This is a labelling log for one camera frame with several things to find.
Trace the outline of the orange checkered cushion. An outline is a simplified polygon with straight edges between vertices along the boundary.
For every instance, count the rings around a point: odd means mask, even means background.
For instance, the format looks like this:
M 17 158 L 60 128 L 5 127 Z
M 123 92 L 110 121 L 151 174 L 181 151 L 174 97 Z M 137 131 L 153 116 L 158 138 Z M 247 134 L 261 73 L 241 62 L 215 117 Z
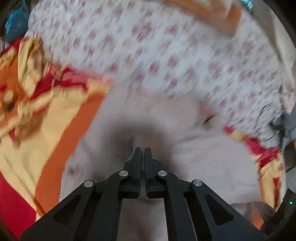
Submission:
M 230 1 L 229 5 L 227 1 L 170 0 L 164 2 L 193 14 L 220 32 L 231 37 L 236 35 L 242 15 L 242 6 L 238 1 Z

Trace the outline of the floral white bed sheet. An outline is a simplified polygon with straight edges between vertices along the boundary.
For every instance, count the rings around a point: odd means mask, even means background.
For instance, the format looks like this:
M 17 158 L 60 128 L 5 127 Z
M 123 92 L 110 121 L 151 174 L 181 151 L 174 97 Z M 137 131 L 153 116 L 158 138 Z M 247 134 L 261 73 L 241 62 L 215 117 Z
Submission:
M 270 124 L 283 112 L 281 63 L 266 33 L 242 12 L 234 37 L 159 1 L 40 1 L 27 36 L 42 39 L 55 62 L 132 90 L 192 93 L 226 125 L 279 143 Z

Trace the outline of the beige curtain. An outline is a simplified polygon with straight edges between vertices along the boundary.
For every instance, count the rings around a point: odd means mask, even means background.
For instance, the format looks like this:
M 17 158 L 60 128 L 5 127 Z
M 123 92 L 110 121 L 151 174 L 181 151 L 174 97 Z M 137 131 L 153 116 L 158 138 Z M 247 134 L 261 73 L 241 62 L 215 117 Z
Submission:
M 267 33 L 283 64 L 286 80 L 282 82 L 285 110 L 295 106 L 295 29 L 273 1 L 253 1 L 253 14 Z

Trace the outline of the beige grey jacket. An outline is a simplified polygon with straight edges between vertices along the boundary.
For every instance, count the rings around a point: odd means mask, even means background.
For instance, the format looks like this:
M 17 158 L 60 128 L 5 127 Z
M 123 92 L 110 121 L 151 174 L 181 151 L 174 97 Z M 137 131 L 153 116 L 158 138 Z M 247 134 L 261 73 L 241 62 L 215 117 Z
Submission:
M 66 162 L 61 196 L 66 198 L 87 180 L 105 181 L 123 170 L 135 148 L 142 151 L 140 194 L 123 198 L 116 240 L 169 240 L 164 201 L 149 199 L 145 187 L 144 151 L 180 180 L 203 181 L 233 209 L 236 199 L 259 196 L 255 167 L 247 150 L 226 137 L 219 127 L 176 125 L 167 129 L 162 118 L 170 103 L 158 103 L 148 113 L 136 107 L 138 97 L 112 91 L 85 136 Z

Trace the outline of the blue plastic bag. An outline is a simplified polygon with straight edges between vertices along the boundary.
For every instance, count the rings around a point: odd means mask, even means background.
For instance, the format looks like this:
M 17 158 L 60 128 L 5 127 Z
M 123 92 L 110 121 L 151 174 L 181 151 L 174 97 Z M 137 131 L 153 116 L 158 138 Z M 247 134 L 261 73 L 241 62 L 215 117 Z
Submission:
M 22 0 L 21 7 L 11 12 L 4 27 L 8 43 L 12 43 L 27 32 L 29 16 L 30 11 L 27 2 Z

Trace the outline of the orange red yellow blanket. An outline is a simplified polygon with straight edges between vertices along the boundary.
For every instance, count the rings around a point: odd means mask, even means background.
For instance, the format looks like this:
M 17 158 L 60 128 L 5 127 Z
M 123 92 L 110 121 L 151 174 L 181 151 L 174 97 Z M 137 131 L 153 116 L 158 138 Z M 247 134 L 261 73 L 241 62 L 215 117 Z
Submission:
M 111 87 L 54 64 L 38 37 L 1 52 L 1 223 L 16 239 L 59 202 L 67 159 Z

